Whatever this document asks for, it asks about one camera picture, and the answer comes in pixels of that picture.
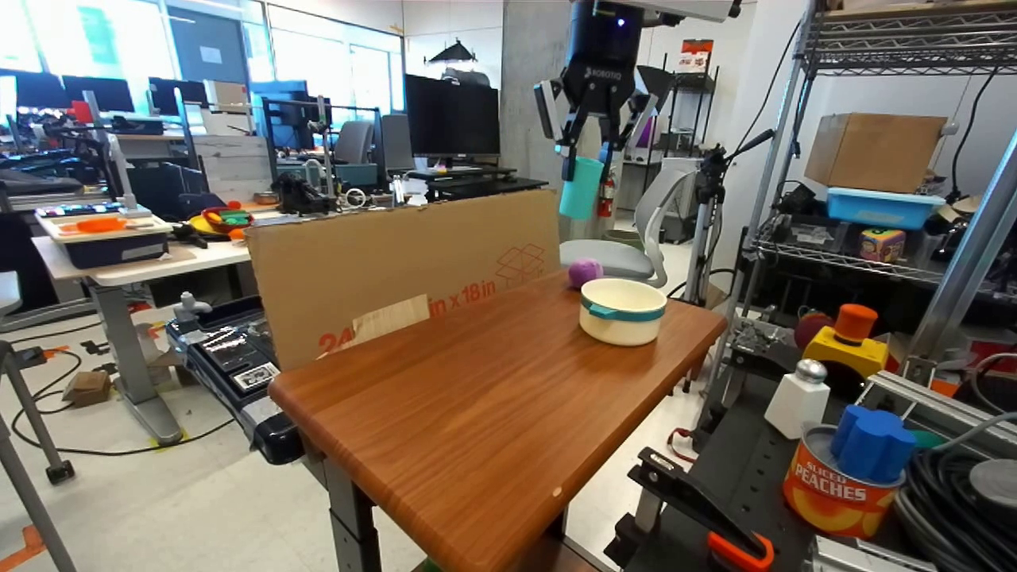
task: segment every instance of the white label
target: white label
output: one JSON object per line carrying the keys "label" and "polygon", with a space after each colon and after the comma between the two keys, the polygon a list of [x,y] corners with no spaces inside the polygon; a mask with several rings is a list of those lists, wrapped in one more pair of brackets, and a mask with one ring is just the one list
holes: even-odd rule
{"label": "white label", "polygon": [[252,391],[252,387],[270,383],[277,375],[281,375],[281,368],[275,361],[261,361],[256,368],[246,368],[246,371],[233,375],[233,382],[242,391]]}
{"label": "white label", "polygon": [[261,422],[281,415],[282,410],[277,407],[277,399],[261,397],[261,399],[247,402],[242,412],[246,412],[256,425],[261,425]]}
{"label": "white label", "polygon": [[211,68],[224,68],[224,50],[220,50],[220,47],[204,45],[204,47],[202,47],[202,61],[204,61],[204,63],[211,63]]}

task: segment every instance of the black chair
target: black chair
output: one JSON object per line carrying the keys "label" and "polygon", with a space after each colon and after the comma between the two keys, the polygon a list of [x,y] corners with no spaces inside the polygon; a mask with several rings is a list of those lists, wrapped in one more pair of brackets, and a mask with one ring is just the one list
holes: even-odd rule
{"label": "black chair", "polygon": [[18,273],[18,312],[56,304],[52,273],[32,246],[32,225],[18,212],[0,212],[0,269]]}

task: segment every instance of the cardboard sheet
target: cardboard sheet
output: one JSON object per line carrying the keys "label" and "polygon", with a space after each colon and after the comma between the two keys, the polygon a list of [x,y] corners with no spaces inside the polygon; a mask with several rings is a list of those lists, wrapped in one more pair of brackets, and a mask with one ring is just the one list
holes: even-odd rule
{"label": "cardboard sheet", "polygon": [[554,190],[266,225],[247,246],[281,368],[350,347],[413,294],[442,317],[561,269]]}

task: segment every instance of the desk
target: desk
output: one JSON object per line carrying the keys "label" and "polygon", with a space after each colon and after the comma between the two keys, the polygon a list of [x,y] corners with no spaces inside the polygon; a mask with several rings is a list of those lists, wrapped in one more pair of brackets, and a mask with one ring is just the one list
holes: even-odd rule
{"label": "desk", "polygon": [[150,366],[144,359],[128,309],[128,286],[246,263],[252,259],[247,249],[233,241],[211,241],[211,249],[168,241],[168,255],[157,259],[73,266],[66,250],[55,246],[55,237],[39,235],[32,241],[44,266],[52,269],[52,279],[84,279],[96,294],[109,342],[122,368],[122,387],[129,402],[129,412],[157,434],[158,444],[182,442],[182,425],[175,422],[175,415],[157,391],[157,382],[150,379]]}
{"label": "desk", "polygon": [[671,304],[658,342],[619,348],[577,317],[545,275],[270,383],[318,452],[340,568],[383,568],[373,502],[446,568],[510,568],[725,331]]}

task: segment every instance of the wooden table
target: wooden table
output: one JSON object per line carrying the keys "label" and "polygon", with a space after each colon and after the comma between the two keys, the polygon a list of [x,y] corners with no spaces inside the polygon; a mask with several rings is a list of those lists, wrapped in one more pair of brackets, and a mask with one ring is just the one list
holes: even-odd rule
{"label": "wooden table", "polygon": [[577,314],[548,275],[275,382],[323,455],[345,568],[383,568],[373,502],[446,568],[510,568],[725,331],[671,304],[619,348]]}

